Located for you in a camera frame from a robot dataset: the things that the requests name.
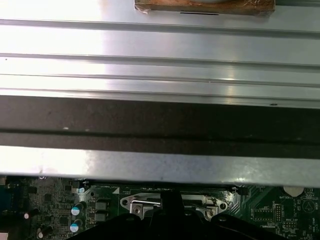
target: screw hole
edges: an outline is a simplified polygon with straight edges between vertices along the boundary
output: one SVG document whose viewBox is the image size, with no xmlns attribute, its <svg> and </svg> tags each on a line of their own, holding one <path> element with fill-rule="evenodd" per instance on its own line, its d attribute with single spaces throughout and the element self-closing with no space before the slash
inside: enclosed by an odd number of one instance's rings
<svg viewBox="0 0 320 240">
<path fill-rule="evenodd" d="M 225 210 L 225 209 L 227 208 L 227 206 L 226 206 L 224 203 L 221 203 L 221 204 L 220 204 L 220 208 L 221 208 L 222 210 Z"/>
</svg>

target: chip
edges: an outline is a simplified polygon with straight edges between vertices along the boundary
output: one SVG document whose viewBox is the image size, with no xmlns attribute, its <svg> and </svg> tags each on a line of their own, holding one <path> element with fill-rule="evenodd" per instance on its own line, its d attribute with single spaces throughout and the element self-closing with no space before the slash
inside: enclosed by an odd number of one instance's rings
<svg viewBox="0 0 320 240">
<path fill-rule="evenodd" d="M 67 217 L 60 217 L 60 220 L 59 220 L 60 224 L 61 225 L 68 225 L 69 224 L 69 219 Z"/>
<path fill-rule="evenodd" d="M 107 210 L 107 203 L 105 201 L 97 201 L 95 203 L 96 210 Z"/>
<path fill-rule="evenodd" d="M 64 186 L 65 191 L 71 191 L 71 189 L 72 189 L 72 186 Z"/>
<path fill-rule="evenodd" d="M 105 213 L 96 213 L 94 220 L 96 222 L 105 222 L 106 221 L 106 214 Z"/>
<path fill-rule="evenodd" d="M 45 194 L 44 195 L 44 201 L 45 202 L 51 202 L 52 201 L 52 195 L 51 194 Z"/>
</svg>

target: silver metal surface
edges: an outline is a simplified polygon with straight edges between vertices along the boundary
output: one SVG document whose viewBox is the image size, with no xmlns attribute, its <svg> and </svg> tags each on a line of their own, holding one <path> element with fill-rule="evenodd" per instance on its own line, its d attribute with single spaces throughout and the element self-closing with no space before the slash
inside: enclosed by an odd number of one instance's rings
<svg viewBox="0 0 320 240">
<path fill-rule="evenodd" d="M 320 8 L 282 2 L 261 18 L 0 0 L 0 94 L 320 108 Z"/>
<path fill-rule="evenodd" d="M 320 187 L 320 160 L 0 146 L 0 175 Z"/>
</svg>

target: capacitor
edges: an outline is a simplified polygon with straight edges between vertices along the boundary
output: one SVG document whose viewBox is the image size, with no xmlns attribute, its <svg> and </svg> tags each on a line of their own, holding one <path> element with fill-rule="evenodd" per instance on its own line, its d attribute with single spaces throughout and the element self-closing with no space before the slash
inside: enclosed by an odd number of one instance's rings
<svg viewBox="0 0 320 240">
<path fill-rule="evenodd" d="M 38 233 L 38 238 L 39 239 L 43 239 L 46 236 L 48 236 L 50 233 L 52 233 L 54 229 L 52 228 L 52 226 L 47 226 L 45 228 L 43 228 L 39 233 Z"/>
<path fill-rule="evenodd" d="M 79 229 L 82 227 L 83 222 L 81 219 L 76 219 L 71 225 L 70 225 L 70 231 L 73 233 L 76 233 L 79 231 Z"/>
<path fill-rule="evenodd" d="M 73 216 L 78 216 L 86 207 L 86 203 L 84 201 L 81 201 L 74 205 L 74 207 L 71 209 L 71 214 Z"/>
<path fill-rule="evenodd" d="M 32 209 L 28 212 L 26 212 L 23 217 L 24 219 L 30 219 L 30 218 L 33 218 L 34 216 L 38 215 L 39 214 L 39 209 L 38 208 L 35 208 L 35 209 Z"/>
</svg>

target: ridged metal plate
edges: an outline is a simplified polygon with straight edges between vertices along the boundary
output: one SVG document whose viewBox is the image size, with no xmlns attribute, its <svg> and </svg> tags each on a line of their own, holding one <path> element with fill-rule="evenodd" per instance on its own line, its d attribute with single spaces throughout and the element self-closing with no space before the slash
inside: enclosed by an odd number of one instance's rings
<svg viewBox="0 0 320 240">
<path fill-rule="evenodd" d="M 318 1 L 280 2 L 261 18 L 0 0 L 0 94 L 319 108 Z"/>
</svg>

